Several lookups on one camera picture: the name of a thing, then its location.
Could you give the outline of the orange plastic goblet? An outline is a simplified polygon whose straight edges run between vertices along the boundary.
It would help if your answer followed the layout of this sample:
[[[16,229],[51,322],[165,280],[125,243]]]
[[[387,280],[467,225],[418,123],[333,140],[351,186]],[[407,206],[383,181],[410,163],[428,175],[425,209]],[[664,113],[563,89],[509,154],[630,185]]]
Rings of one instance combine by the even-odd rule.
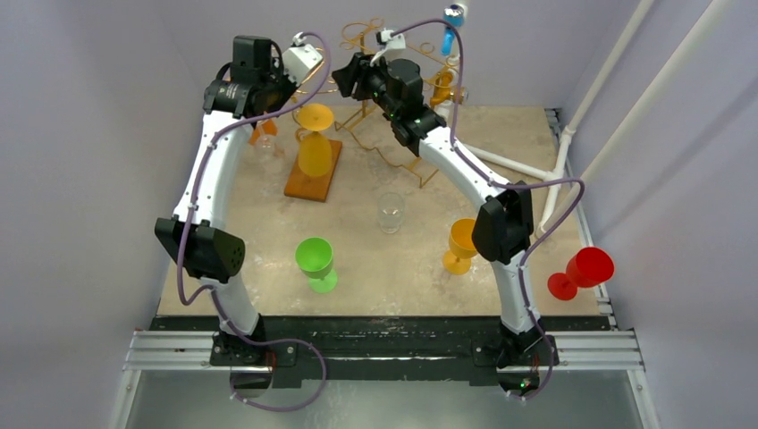
[[[268,142],[270,138],[276,137],[278,135],[278,132],[278,127],[274,119],[258,122],[248,140],[248,143],[251,146],[255,146],[259,140]]]

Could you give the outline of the clear glass front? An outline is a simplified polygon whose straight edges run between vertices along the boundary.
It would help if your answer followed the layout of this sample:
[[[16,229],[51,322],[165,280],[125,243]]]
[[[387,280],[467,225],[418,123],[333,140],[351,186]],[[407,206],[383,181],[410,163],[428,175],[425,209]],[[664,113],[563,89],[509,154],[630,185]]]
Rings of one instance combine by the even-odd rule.
[[[257,160],[267,174],[282,173],[287,164],[287,151],[278,137],[261,134],[255,143]]]

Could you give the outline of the clear glass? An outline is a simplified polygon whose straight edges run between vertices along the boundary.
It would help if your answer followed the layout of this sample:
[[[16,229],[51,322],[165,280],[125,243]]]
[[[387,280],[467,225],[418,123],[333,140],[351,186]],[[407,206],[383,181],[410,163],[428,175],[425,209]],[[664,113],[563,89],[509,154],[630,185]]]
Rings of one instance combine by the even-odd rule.
[[[377,201],[377,216],[380,229],[387,234],[397,232],[403,221],[405,200],[398,193],[388,192]]]
[[[261,134],[255,143],[257,160],[267,174],[282,173],[287,164],[287,151],[278,137]]]

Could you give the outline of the gold scroll glass rack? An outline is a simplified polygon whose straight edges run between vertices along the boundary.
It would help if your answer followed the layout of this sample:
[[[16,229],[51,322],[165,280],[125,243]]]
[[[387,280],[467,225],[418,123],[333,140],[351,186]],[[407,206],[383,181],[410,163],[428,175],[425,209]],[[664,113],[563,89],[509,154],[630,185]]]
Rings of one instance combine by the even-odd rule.
[[[309,201],[324,203],[327,199],[327,195],[331,187],[333,175],[336,169],[336,164],[340,157],[342,143],[338,140],[329,139],[324,134],[326,130],[323,131],[323,134],[329,139],[331,143],[331,147],[332,147],[331,169],[326,175],[321,176],[321,177],[314,178],[314,177],[306,176],[306,174],[304,174],[299,169],[299,166],[298,166],[299,137],[306,134],[306,132],[300,127],[297,121],[297,114],[301,108],[291,113],[293,121],[298,126],[298,128],[294,132],[294,137],[290,140],[286,140],[283,143],[287,151],[287,156],[289,155],[293,156],[292,166],[291,166],[289,175],[287,177],[287,181],[284,185],[283,194],[286,197],[290,197],[290,198],[299,198],[299,199],[305,199]],[[271,177],[273,179],[279,180],[283,176],[283,172],[279,174],[267,174],[266,172],[264,172],[264,175],[267,177]]]

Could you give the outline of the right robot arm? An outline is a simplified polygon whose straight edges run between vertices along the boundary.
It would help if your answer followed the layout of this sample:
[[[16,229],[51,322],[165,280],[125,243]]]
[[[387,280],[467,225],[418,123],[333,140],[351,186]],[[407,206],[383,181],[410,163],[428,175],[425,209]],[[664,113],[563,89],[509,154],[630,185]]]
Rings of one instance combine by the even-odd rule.
[[[533,252],[531,186],[510,183],[454,135],[446,121],[425,103],[420,67],[408,59],[376,63],[355,54],[333,71],[343,97],[371,100],[381,108],[397,141],[445,175],[478,210],[468,234],[476,253],[491,264],[501,302],[501,350],[522,364],[544,337],[532,303],[527,260]]]

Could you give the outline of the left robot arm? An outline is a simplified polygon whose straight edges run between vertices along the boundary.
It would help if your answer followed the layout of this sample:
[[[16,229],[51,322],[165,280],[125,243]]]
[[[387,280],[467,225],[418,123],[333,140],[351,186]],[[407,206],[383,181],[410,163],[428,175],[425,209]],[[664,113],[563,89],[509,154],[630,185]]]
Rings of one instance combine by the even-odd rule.
[[[173,214],[155,223],[176,265],[180,302],[189,306],[208,292],[221,332],[238,335],[232,354],[246,366],[264,359],[266,341],[241,278],[245,243],[226,230],[232,183],[257,123],[273,118],[322,61],[301,34],[286,49],[270,38],[235,37],[232,60],[204,90],[201,140],[186,189]]]

